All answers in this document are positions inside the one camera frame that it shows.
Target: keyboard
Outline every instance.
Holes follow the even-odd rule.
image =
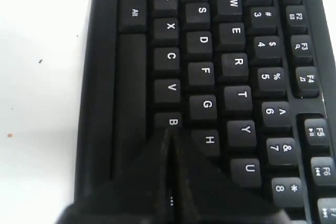
[[[335,81],[322,0],[93,0],[76,198],[175,127],[293,223],[336,223]]]

